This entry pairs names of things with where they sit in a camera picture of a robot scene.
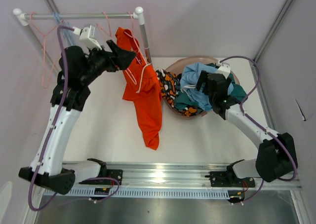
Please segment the light blue shorts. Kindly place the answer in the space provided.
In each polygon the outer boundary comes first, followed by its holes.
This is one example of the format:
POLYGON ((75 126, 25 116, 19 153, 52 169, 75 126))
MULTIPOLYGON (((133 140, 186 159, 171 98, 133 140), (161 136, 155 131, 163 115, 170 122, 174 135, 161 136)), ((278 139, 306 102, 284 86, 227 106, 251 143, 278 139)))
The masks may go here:
POLYGON ((180 80, 181 91, 186 93, 191 101, 196 102, 197 105, 206 112, 212 110, 212 106, 208 96, 202 92, 204 84, 200 90, 196 90, 196 85, 202 71, 214 74, 217 70, 218 68, 215 64, 205 65, 198 62, 185 66, 182 72, 180 80))

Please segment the orange black patterned shorts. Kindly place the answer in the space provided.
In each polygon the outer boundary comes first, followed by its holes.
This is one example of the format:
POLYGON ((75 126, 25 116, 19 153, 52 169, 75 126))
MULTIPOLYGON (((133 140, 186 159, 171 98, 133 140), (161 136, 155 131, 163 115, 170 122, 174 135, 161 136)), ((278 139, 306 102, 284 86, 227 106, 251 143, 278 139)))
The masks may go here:
POLYGON ((164 69, 156 70, 162 98, 169 108, 183 117, 194 117, 203 113, 198 103, 181 91, 180 80, 176 74, 164 69))

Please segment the bright orange shorts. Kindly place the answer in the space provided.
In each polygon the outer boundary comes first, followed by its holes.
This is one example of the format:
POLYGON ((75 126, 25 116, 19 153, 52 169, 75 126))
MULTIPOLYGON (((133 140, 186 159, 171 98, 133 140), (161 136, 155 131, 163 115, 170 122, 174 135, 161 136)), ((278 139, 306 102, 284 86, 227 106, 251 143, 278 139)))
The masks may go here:
POLYGON ((157 74, 142 55, 131 30, 119 27, 115 36, 117 46, 137 54, 129 68, 123 71, 126 87, 122 98, 134 103, 145 146, 157 150, 162 127, 162 95, 157 74))

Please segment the pink wire hanger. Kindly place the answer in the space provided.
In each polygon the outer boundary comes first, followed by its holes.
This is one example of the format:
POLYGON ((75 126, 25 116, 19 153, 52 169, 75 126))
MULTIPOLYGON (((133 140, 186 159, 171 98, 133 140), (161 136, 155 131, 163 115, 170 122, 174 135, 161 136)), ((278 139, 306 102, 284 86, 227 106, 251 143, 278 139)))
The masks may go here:
POLYGON ((42 62, 43 62, 43 72, 41 78, 41 86, 43 89, 48 89, 52 81, 52 77, 58 74, 58 67, 56 60, 49 60, 49 55, 47 52, 47 38, 57 30, 58 25, 54 25, 49 31, 44 32, 39 26, 34 23, 34 15, 36 12, 31 12, 30 23, 32 27, 40 34, 42 40, 42 62))

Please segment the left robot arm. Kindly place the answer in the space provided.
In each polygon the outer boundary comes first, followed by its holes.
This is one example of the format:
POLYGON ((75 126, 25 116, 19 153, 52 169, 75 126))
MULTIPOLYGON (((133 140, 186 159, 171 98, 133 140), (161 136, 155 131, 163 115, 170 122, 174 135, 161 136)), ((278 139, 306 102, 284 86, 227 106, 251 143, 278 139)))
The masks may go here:
POLYGON ((62 49, 57 85, 50 99, 49 122, 39 151, 18 176, 57 194, 69 193, 74 184, 103 184, 107 179, 104 161, 89 158, 84 162, 63 166, 63 157, 72 129, 90 95, 89 85, 103 72, 126 70, 137 54, 107 41, 110 51, 95 47, 85 53, 79 46, 62 49))

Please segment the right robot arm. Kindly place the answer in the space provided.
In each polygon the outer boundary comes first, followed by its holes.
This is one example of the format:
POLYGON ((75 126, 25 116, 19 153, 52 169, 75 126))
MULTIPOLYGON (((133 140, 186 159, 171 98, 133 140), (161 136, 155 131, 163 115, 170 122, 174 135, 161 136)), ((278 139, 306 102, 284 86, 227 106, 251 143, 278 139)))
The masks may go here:
POLYGON ((226 182, 237 186, 247 177, 261 178, 268 183, 295 179, 298 164, 293 137, 264 127, 253 119, 242 102, 228 94, 230 83, 231 79, 220 71, 214 74, 202 71, 196 85, 196 90, 208 96, 212 110, 238 128, 258 150, 255 159, 230 164, 232 170, 225 174, 226 182))

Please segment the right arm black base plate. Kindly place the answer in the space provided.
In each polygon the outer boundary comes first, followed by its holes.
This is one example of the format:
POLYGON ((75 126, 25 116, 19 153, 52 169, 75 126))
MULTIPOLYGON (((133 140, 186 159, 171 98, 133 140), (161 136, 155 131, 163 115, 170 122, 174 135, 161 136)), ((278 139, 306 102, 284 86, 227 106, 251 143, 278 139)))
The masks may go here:
POLYGON ((253 177, 238 178, 233 172, 229 171, 210 171, 204 176, 210 180, 212 187, 255 187, 253 177))

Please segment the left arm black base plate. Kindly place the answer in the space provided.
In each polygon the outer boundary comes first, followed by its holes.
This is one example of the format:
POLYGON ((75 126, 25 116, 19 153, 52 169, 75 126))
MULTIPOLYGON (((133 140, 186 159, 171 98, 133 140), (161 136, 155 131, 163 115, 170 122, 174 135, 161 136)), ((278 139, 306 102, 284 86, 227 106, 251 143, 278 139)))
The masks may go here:
MULTIPOLYGON (((109 169, 109 170, 107 170, 106 177, 117 180, 119 182, 119 184, 121 185, 122 179, 123 179, 123 170, 109 169)), ((108 185, 108 186, 116 186, 117 185, 117 183, 113 180, 105 180, 104 184, 108 185)))

